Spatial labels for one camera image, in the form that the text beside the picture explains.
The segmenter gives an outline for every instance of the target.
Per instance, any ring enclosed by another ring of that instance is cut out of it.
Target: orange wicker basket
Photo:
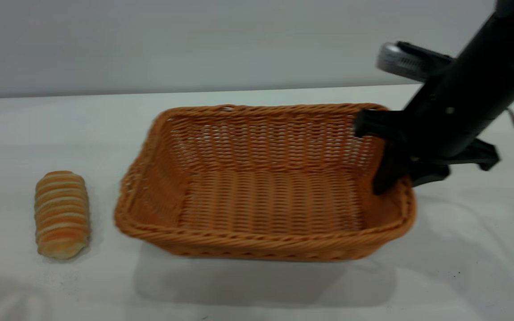
[[[373,195],[383,141],[355,137],[377,104],[214,106],[154,121],[121,183],[116,225],[173,254],[359,259],[404,235],[416,203],[405,177]]]

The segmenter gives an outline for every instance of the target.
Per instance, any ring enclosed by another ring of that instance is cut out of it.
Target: gray wall
[[[494,0],[0,0],[0,97],[408,83],[405,40],[457,54]]]

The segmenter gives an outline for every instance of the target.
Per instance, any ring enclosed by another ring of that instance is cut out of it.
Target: white table
[[[514,321],[514,130],[482,136],[502,161],[453,166],[423,185],[404,238],[365,260],[188,259],[121,234],[118,182],[151,120],[178,106],[376,102],[418,86],[0,99],[0,320]],[[34,187],[48,171],[86,179],[92,241],[64,263],[39,256]]]

